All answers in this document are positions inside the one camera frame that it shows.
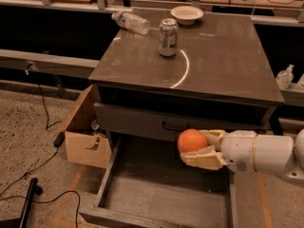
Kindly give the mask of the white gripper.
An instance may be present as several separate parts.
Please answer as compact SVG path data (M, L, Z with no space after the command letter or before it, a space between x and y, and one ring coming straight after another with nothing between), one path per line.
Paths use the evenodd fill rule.
M221 129L212 129L201 130L200 133L210 146L181 153L180 157L186 165L207 170L220 170L227 165L235 173L255 171L253 164L253 147L257 136L255 131L237 130L228 134Z

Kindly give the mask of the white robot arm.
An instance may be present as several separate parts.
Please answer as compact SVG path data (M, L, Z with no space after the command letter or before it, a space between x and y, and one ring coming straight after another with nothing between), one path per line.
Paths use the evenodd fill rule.
M189 166L232 172L263 172L304 183L304 131L290 136L255 131L184 130L178 137L181 160Z

